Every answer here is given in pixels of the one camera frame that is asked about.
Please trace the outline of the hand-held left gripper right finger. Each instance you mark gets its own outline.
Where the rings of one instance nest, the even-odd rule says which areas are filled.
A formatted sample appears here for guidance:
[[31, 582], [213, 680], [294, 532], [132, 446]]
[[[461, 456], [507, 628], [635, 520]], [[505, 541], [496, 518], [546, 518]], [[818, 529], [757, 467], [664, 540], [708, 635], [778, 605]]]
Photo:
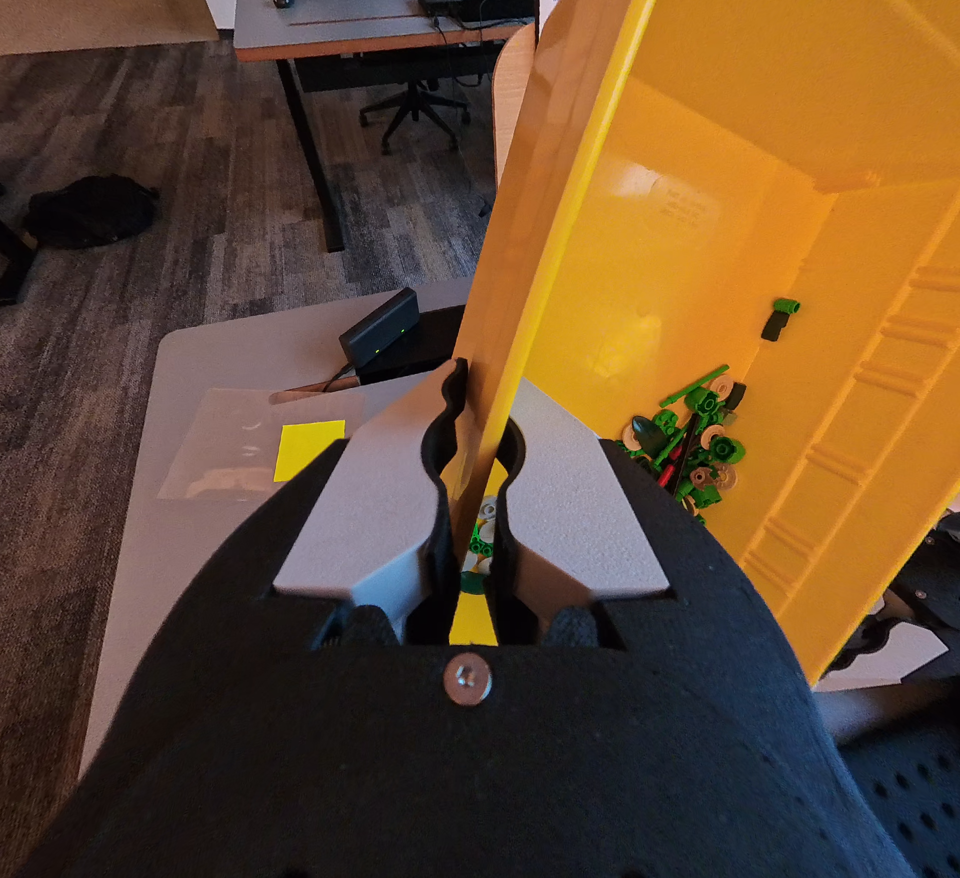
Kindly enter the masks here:
[[670, 584], [598, 436], [522, 379], [497, 460], [490, 611], [501, 644], [533, 644], [568, 607]]

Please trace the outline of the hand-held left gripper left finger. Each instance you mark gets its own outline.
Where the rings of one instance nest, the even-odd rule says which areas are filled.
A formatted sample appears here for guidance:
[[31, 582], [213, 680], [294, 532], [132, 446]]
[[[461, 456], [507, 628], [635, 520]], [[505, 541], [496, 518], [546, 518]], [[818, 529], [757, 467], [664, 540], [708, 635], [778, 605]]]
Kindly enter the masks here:
[[448, 644], [460, 559], [441, 473], [469, 364], [450, 359], [349, 440], [273, 585], [281, 593], [376, 606], [414, 644]]

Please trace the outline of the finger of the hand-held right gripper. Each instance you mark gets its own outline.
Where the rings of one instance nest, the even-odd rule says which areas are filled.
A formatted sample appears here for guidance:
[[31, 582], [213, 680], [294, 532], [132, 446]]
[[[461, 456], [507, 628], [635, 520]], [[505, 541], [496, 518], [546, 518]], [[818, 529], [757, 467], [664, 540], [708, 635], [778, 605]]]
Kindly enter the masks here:
[[947, 652], [948, 646], [932, 630], [900, 621], [881, 649], [860, 653], [846, 668], [826, 673], [813, 690], [828, 693], [900, 684]]

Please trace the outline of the green brick pieces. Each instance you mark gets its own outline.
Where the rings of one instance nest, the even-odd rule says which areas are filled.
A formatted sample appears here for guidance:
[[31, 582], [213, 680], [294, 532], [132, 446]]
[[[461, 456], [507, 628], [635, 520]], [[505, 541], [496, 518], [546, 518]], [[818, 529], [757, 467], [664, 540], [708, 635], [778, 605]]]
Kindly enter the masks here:
[[[770, 308], [771, 313], [760, 337], [767, 342], [776, 342], [801, 304], [792, 298], [780, 296], [773, 299]], [[501, 372], [497, 378], [498, 391], [495, 396], [500, 410], [494, 414], [497, 409], [491, 404], [485, 420], [486, 424], [493, 426], [497, 416], [506, 415], [504, 409], [507, 405], [504, 402], [507, 398], [515, 399], [516, 410], [512, 412], [515, 420], [507, 422], [509, 428], [504, 431], [502, 448], [497, 454], [505, 460], [512, 460], [512, 456], [515, 456], [516, 466], [520, 468], [522, 454], [514, 449], [522, 444], [522, 436], [514, 439], [510, 429], [514, 428], [514, 424], [520, 425], [521, 386], [530, 382], [519, 377], [519, 365], [512, 370], [503, 362], [500, 365], [503, 367], [495, 369]], [[735, 464], [743, 458], [742, 442], [729, 435], [724, 436], [725, 428], [722, 427], [725, 417], [733, 421], [732, 412], [746, 390], [742, 381], [732, 383], [728, 371], [728, 366], [722, 365], [662, 399], [660, 410], [653, 419], [634, 416], [631, 424], [626, 426], [623, 442], [616, 445], [621, 449], [618, 452], [621, 457], [627, 456], [634, 462], [630, 465], [633, 471], [650, 474], [671, 496], [671, 500], [676, 499], [681, 505], [686, 500], [685, 496], [689, 498], [691, 508], [694, 499], [701, 509], [719, 502], [720, 486], [733, 486]], [[676, 402], [689, 409], [687, 419], [679, 424], [677, 413], [668, 409], [669, 405]], [[507, 554], [509, 543], [506, 543], [506, 539], [509, 535], [506, 503], [497, 505], [496, 522], [505, 543], [499, 543], [500, 539], [497, 538], [497, 544], [484, 546], [483, 553], [478, 555], [478, 559], [493, 555], [490, 559], [491, 573], [484, 577], [478, 572], [465, 572], [462, 577], [464, 591], [480, 594], [480, 585], [483, 584], [491, 607], [500, 592], [506, 595], [501, 597], [502, 602], [512, 600], [514, 579], [517, 582], [520, 580], [520, 573], [514, 574], [516, 569], [511, 564], [514, 559]]]

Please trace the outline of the yellow parts bin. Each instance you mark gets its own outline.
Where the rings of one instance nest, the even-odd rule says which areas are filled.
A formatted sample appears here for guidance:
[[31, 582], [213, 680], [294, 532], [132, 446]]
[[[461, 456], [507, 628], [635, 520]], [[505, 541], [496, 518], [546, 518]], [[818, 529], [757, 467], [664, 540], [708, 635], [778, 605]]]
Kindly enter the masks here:
[[812, 682], [958, 492], [958, 0], [560, 0], [457, 343], [461, 536], [526, 377], [602, 437], [725, 365], [706, 526]]

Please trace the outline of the background desk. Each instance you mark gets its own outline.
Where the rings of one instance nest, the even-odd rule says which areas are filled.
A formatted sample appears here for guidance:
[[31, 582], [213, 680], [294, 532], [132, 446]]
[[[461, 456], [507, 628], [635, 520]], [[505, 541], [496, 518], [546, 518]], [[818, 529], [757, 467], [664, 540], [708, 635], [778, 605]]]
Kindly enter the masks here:
[[242, 61], [275, 63], [322, 212], [326, 250], [344, 249], [331, 188], [302, 92], [397, 85], [493, 73], [505, 42], [534, 19], [535, 0], [463, 0], [462, 17], [427, 16], [417, 0], [236, 0], [233, 45]]

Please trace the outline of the yellow paper sheet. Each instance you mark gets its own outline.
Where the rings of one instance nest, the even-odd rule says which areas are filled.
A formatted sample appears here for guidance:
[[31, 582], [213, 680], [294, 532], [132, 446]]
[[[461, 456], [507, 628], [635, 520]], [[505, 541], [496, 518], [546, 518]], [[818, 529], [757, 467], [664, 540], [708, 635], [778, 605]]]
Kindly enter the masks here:
[[344, 439], [345, 433], [343, 419], [283, 425], [272, 481], [279, 484], [293, 479], [331, 444]]

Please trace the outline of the black perforated chair part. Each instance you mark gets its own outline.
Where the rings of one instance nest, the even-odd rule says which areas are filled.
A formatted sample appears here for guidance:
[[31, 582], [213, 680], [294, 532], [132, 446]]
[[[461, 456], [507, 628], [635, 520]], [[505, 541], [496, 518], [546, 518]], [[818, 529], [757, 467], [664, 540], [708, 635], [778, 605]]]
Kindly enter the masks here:
[[959, 875], [959, 725], [935, 708], [840, 746], [870, 808], [918, 876]]

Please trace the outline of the clear plastic sleeve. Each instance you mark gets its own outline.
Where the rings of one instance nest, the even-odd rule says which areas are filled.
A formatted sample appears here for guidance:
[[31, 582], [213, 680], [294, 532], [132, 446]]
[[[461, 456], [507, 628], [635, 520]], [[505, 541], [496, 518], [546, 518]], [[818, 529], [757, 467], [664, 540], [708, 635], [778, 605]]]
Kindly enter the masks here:
[[160, 500], [261, 503], [273, 482], [283, 425], [342, 419], [345, 438], [411, 388], [386, 381], [273, 401], [265, 390], [210, 389], [159, 488]]

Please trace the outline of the black power box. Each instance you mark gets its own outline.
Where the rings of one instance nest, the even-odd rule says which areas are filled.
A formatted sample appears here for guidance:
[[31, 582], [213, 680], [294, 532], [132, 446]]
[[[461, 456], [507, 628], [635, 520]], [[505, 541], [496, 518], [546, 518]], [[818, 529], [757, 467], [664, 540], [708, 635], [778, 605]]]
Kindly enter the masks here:
[[417, 293], [404, 287], [340, 334], [347, 365], [360, 370], [419, 324]]

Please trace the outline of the black bag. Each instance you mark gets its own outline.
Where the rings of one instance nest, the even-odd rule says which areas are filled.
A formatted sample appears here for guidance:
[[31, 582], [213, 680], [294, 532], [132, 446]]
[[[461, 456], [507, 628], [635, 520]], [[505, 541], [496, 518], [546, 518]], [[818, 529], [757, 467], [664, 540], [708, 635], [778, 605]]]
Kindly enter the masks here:
[[157, 188], [127, 176], [87, 176], [33, 195], [23, 227], [44, 248], [107, 247], [149, 229], [160, 198]]

